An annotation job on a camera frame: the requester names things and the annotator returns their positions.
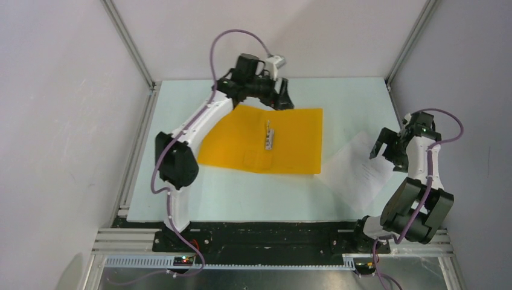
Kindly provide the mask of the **orange file folder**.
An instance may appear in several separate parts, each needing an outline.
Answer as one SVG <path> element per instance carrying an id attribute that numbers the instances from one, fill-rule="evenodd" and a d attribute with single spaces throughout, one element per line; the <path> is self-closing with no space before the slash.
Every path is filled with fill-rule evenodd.
<path id="1" fill-rule="evenodd" d="M 267 120 L 275 129 L 272 150 L 264 149 Z M 319 174 L 322 134 L 321 108 L 266 111 L 238 105 L 203 139 L 198 162 L 253 173 Z"/>

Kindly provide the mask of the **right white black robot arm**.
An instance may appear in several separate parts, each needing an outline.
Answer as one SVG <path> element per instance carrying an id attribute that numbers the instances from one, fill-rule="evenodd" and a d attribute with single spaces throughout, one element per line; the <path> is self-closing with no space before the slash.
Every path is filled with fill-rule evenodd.
<path id="1" fill-rule="evenodd" d="M 438 155 L 442 144 L 462 137 L 464 128 L 459 128 L 457 136 L 443 139 L 436 129 L 435 111 L 429 108 L 405 115 L 398 132 L 387 127 L 380 131 L 370 158 L 381 155 L 393 164 L 395 172 L 407 175 L 380 216 L 357 221 L 350 237 L 356 251 L 366 252 L 387 239 L 427 244 L 452 208 L 454 195 L 442 185 Z"/>

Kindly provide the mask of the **metal folder clip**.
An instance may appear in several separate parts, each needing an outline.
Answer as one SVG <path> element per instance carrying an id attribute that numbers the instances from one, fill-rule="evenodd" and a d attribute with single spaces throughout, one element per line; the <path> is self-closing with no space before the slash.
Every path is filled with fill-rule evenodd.
<path id="1" fill-rule="evenodd" d="M 271 121 L 266 122 L 266 135 L 264 141 L 264 149 L 272 150 L 274 145 L 275 129 L 272 127 Z"/>

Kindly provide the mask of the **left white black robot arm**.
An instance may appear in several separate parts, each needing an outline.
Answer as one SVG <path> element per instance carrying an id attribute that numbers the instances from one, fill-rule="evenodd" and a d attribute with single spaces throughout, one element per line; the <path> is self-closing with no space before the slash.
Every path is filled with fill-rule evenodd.
<path id="1" fill-rule="evenodd" d="M 285 57 L 280 55 L 270 54 L 264 60 L 251 54 L 239 55 L 235 67 L 213 78 L 211 95 L 190 118 L 172 132 L 159 132 L 155 137 L 150 188 L 154 194 L 166 194 L 164 224 L 171 229 L 167 243 L 175 251 L 184 251 L 190 245 L 191 236 L 184 231 L 191 222 L 189 188 L 199 174 L 197 156 L 203 139 L 248 97 L 276 111 L 293 109 L 288 79 L 278 76 L 285 64 Z"/>

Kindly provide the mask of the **white paper sheet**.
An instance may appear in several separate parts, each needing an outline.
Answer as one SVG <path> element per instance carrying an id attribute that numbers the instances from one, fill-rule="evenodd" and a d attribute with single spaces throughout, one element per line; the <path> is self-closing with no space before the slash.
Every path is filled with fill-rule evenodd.
<path id="1" fill-rule="evenodd" d="M 393 175 L 393 166 L 384 157 L 370 158 L 372 148 L 370 136 L 361 131 L 316 176 L 354 211 L 367 208 Z"/>

